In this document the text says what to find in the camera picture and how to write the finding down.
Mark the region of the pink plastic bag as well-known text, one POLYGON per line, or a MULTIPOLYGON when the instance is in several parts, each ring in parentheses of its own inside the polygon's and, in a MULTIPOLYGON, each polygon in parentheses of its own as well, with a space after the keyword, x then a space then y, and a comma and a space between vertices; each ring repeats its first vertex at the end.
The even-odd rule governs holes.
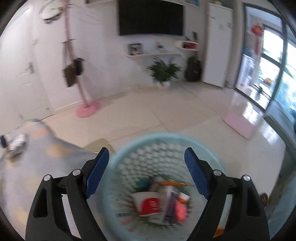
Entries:
POLYGON ((175 202, 175 216, 178 223, 184 223, 186 221, 187 206, 186 204, 176 201, 175 202))

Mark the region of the white blue milk carton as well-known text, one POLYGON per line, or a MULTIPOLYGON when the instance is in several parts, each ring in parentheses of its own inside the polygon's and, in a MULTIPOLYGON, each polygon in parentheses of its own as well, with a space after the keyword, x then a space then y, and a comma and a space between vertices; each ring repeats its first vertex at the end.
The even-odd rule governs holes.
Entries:
POLYGON ((174 186, 159 185, 156 188, 159 194, 159 211, 148 218, 148 222, 156 225, 173 225, 176 223, 175 203, 179 190, 174 186))

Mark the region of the orange snack packet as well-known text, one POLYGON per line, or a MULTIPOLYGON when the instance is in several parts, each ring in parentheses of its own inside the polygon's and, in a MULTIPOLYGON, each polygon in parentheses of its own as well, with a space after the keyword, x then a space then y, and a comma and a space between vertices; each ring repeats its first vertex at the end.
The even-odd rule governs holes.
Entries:
POLYGON ((190 184, 190 183, 178 182, 178 181, 174 181, 174 180, 154 181, 154 184, 159 184, 159 185, 163 185, 163 186, 174 186, 174 187, 192 186, 192 184, 190 184))

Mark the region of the white red paper cup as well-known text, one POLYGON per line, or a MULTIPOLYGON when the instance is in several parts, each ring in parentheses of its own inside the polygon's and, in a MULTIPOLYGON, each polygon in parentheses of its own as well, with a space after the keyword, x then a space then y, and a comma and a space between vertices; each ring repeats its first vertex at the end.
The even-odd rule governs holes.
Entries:
POLYGON ((132 200, 139 216, 150 216, 159 212, 158 192, 136 192, 132 194, 132 200))

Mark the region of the patterned round tablecloth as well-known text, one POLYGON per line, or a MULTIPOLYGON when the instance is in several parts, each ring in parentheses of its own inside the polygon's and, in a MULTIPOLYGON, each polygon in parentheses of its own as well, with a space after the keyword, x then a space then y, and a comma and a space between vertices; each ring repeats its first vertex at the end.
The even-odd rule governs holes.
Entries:
POLYGON ((29 211, 43 177, 67 176, 96 154, 58 138, 42 121, 27 121, 19 130, 27 136, 23 152, 1 160, 1 208, 13 228, 25 237, 29 211))

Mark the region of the crumpled patterned wrapper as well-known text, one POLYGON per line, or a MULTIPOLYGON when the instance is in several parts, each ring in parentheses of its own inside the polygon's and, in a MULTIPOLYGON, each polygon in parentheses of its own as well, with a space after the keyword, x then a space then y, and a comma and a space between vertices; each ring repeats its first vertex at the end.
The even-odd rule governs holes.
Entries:
POLYGON ((27 142, 27 135, 25 133, 9 133, 6 136, 6 154, 12 158, 23 152, 27 142))

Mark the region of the pink floor mat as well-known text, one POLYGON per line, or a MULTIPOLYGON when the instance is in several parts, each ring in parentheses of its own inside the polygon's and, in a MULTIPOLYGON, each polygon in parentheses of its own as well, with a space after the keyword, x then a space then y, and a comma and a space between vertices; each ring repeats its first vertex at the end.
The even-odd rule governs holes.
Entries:
POLYGON ((233 110, 227 112, 223 121, 247 140, 254 134, 255 125, 233 110))

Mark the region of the teal plastic waste basket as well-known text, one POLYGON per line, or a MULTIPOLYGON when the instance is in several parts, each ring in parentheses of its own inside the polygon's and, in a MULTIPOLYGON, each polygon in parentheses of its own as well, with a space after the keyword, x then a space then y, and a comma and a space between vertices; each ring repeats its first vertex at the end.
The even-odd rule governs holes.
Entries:
POLYGON ((98 188, 101 229, 108 240, 187 240, 206 204, 185 164, 187 148, 192 148, 212 169, 225 170, 218 156, 206 145, 178 133, 144 135, 127 143, 111 157, 98 188), (149 190, 157 177, 187 184, 179 188, 190 197, 184 223, 161 225, 137 214, 132 194, 149 190))

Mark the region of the white door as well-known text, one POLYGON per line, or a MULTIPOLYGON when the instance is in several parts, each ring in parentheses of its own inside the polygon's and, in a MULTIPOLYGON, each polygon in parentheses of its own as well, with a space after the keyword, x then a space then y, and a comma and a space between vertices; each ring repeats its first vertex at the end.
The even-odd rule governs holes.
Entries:
POLYGON ((27 9, 10 21, 1 36, 4 90, 23 121, 52 115, 34 57, 30 20, 27 9))

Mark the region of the brown hanging bag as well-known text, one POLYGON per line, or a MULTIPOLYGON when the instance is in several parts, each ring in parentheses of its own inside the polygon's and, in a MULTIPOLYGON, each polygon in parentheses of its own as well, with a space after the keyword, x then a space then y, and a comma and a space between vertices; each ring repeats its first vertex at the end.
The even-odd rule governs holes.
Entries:
POLYGON ((72 87, 76 84, 76 68, 74 62, 69 57, 67 42, 63 43, 62 63, 62 72, 66 87, 72 87))

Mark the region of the black hanging bag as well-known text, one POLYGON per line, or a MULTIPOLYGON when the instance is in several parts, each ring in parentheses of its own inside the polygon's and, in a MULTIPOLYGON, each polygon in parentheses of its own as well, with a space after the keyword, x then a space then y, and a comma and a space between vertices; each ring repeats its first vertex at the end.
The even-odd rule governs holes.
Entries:
POLYGON ((82 73, 84 71, 83 63, 85 62, 85 59, 77 57, 75 55, 74 46, 72 46, 72 50, 73 50, 73 55, 74 55, 73 63, 74 63, 74 67, 75 67, 75 73, 77 76, 80 76, 80 75, 82 75, 82 73))

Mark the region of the black guitar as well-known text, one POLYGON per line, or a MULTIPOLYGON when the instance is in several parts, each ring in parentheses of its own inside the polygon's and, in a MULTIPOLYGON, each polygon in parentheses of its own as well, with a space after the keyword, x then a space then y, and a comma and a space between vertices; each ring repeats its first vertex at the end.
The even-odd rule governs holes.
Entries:
POLYGON ((185 70, 185 80, 189 82, 197 82, 201 80, 202 66, 195 56, 188 58, 187 69, 185 70))

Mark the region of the framed butterfly picture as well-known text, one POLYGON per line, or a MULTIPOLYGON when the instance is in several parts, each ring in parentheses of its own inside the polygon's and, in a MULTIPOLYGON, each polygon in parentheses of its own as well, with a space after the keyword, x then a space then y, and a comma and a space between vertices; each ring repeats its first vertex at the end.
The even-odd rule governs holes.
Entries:
POLYGON ((142 44, 141 43, 128 44, 128 54, 130 56, 143 54, 142 44))

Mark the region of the round wall clock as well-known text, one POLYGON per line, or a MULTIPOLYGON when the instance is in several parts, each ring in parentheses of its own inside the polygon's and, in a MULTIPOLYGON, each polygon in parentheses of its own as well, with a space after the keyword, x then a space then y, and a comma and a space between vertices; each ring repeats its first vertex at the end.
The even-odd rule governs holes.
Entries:
POLYGON ((59 16, 64 10, 65 4, 61 0, 47 1, 40 9, 39 15, 43 20, 51 20, 59 16))

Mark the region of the black wall television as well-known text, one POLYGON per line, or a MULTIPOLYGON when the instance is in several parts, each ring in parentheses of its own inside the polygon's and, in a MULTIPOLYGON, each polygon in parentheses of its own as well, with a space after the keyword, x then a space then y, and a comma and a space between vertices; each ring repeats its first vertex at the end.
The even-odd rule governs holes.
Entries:
POLYGON ((183 35, 184 7, 169 1, 118 1, 119 34, 183 35))

